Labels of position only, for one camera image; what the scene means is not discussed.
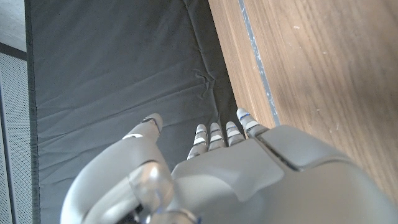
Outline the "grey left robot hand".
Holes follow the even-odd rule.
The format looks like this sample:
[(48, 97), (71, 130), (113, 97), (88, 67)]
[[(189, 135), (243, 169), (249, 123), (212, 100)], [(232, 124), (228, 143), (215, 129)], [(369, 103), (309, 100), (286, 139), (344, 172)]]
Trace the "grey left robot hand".
[(397, 207), (348, 156), (297, 128), (197, 126), (170, 170), (162, 118), (145, 117), (77, 175), (61, 223), (396, 223)]

